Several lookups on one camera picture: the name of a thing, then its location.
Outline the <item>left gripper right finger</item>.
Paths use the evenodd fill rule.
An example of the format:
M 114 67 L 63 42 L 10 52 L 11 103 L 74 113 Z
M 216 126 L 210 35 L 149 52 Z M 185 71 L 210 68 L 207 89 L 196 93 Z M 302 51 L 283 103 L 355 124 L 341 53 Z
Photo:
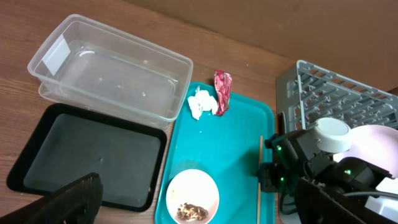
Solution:
M 360 197 L 368 196 L 397 198 L 396 194 L 378 191 L 340 194 L 327 186 L 300 179 L 294 202 L 302 223 L 393 224 L 394 221 L 360 203 Z

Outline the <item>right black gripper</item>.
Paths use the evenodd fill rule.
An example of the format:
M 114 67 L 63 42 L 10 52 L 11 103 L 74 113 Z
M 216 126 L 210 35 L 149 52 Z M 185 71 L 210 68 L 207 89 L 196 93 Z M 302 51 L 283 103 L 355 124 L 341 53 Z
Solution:
M 295 191 L 299 175 L 281 164 L 264 162 L 260 165 L 257 178 L 262 192 L 292 193 Z

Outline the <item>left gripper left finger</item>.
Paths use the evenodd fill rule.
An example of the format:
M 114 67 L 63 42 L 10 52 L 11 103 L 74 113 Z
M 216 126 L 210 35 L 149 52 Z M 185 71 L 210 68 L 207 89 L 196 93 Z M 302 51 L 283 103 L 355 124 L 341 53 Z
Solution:
M 1 217 L 1 223 L 87 223 L 93 224 L 100 209 L 103 184 L 92 172 Z

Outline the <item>wooden chopstick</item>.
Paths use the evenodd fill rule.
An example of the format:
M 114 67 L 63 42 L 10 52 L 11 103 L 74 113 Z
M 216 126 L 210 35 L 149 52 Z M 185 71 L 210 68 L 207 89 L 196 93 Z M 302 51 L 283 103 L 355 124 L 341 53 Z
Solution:
M 262 150 L 263 150 L 263 136 L 260 136 L 259 138 L 259 162 L 258 162 L 258 168 L 261 168 L 262 164 Z M 257 183 L 257 219 L 256 223 L 260 224 L 261 221 L 261 183 L 260 180 Z

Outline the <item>pink round plate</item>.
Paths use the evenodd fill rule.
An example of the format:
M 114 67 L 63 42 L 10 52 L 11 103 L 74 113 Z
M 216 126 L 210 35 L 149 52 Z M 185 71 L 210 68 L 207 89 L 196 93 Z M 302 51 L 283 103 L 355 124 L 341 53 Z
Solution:
M 348 151 L 333 155 L 339 162 L 357 157 L 389 171 L 397 177 L 397 130 L 381 125 L 365 125 L 351 130 L 352 144 Z

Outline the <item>white napkin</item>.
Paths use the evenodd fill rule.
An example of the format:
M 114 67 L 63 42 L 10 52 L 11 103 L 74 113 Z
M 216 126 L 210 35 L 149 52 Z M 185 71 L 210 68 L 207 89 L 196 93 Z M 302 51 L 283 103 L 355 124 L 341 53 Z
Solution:
M 189 96 L 188 106 L 190 108 L 192 117 L 199 120 L 204 111 L 210 111 L 215 115 L 218 111 L 218 103 L 207 90 L 201 90 L 198 86 L 193 96 Z

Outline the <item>red snack wrapper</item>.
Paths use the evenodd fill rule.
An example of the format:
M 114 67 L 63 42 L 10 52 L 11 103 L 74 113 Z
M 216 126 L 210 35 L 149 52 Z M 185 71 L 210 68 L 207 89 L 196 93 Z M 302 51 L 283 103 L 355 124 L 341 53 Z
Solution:
M 232 76 L 224 70 L 215 70 L 214 86 L 218 97 L 218 110 L 216 115 L 223 116 L 229 109 L 231 98 Z

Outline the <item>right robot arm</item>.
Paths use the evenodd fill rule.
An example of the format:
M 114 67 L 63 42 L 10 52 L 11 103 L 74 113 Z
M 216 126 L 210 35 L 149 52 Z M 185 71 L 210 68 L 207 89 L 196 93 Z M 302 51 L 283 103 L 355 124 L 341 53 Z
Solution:
M 392 178 L 389 171 L 355 157 L 335 162 L 304 129 L 274 134 L 264 144 L 275 162 L 263 162 L 257 178 L 261 191 L 280 194 L 281 214 L 297 214 L 301 223 L 392 223 L 365 206 L 371 197 L 397 198 L 376 188 Z

